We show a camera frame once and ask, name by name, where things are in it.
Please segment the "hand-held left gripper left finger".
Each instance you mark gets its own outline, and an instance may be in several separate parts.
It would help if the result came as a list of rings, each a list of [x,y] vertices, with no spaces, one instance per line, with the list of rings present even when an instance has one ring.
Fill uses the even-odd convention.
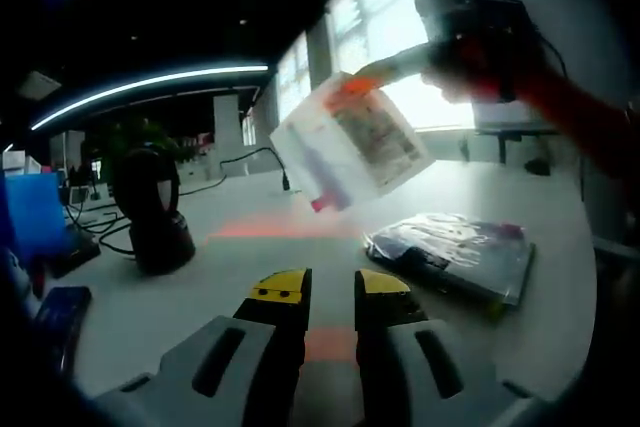
[[[96,399],[110,426],[284,426],[305,358],[312,272],[274,273],[141,374]]]

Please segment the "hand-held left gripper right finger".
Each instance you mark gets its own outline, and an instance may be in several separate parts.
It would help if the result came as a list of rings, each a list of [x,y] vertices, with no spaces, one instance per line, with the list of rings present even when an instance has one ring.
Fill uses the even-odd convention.
[[[368,426],[539,426],[545,404],[499,381],[494,364],[410,287],[369,269],[354,276],[356,359]]]

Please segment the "person's right hand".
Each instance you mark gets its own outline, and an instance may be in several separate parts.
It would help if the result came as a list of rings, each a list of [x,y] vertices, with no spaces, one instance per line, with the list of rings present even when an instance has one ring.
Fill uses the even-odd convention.
[[[505,92],[503,75],[477,41],[461,39],[432,46],[422,81],[440,90],[450,103],[501,102]]]

